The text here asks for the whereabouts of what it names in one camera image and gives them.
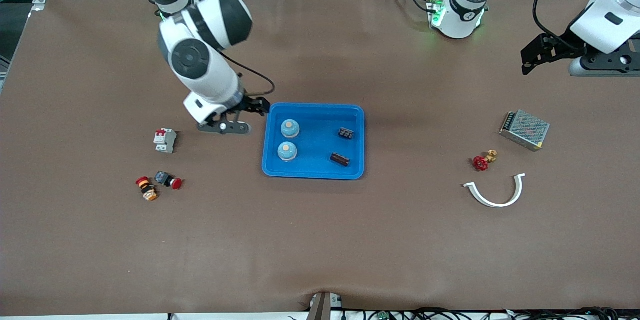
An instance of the black electronic component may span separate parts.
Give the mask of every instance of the black electronic component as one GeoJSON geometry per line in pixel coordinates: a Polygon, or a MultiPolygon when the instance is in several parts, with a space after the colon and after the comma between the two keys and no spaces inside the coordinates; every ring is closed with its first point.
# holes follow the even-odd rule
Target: black electronic component
{"type": "Polygon", "coordinates": [[[338,135],[341,135],[341,137],[345,137],[348,139],[352,139],[354,138],[354,132],[352,130],[349,130],[348,128],[340,128],[340,131],[338,131],[338,135]]]}
{"type": "Polygon", "coordinates": [[[342,166],[349,166],[349,163],[351,162],[351,160],[348,157],[344,157],[343,155],[339,154],[339,153],[332,153],[331,154],[331,161],[340,163],[340,165],[342,166]]]}

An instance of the blue tray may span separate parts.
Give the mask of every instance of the blue tray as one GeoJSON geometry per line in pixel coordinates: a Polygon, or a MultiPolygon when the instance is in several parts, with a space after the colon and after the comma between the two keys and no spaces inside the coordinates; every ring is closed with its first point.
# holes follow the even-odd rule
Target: blue tray
{"type": "Polygon", "coordinates": [[[275,103],[267,118],[262,170],[277,177],[359,179],[364,174],[364,110],[357,105],[275,103]],[[286,119],[300,125],[300,133],[294,138],[281,133],[286,119]],[[341,127],[353,130],[353,138],[340,137],[341,127]],[[283,141],[297,146],[297,156],[288,162],[278,156],[283,141]],[[349,165],[331,161],[334,152],[350,158],[349,165]]]}

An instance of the red valve knob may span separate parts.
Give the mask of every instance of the red valve knob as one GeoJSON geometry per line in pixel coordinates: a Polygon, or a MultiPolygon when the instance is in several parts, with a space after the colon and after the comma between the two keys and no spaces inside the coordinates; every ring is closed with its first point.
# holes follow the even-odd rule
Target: red valve knob
{"type": "Polygon", "coordinates": [[[482,156],[476,156],[473,158],[473,166],[478,171],[484,171],[489,168],[489,163],[487,159],[482,156]]]}

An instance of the table surface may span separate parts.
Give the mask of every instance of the table surface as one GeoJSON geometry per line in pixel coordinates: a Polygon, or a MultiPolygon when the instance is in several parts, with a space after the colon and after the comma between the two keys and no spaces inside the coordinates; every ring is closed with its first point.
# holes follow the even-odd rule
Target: table surface
{"type": "MultiPolygon", "coordinates": [[[[257,115],[247,137],[198,132],[147,0],[48,0],[0,97],[0,314],[288,311],[318,291],[350,308],[640,306],[640,81],[568,61],[522,76],[533,0],[490,0],[463,40],[411,0],[245,1],[253,33],[229,55],[277,81],[272,102],[361,105],[364,176],[267,177],[257,115]],[[537,153],[498,135],[519,108],[551,123],[537,153]],[[183,188],[148,203],[135,180],[158,170],[183,188]],[[521,172],[508,208],[462,187],[499,202],[521,172]]],[[[586,1],[541,0],[540,17],[562,31],[586,1]]]]}

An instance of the grey round joint cap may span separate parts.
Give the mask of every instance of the grey round joint cap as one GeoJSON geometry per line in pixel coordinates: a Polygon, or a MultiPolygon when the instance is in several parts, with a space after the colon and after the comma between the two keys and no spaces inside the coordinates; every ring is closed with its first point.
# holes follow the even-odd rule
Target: grey round joint cap
{"type": "Polygon", "coordinates": [[[171,64],[179,75],[196,79],[204,76],[209,67],[209,49],[197,39],[180,41],[173,49],[171,64]]]}

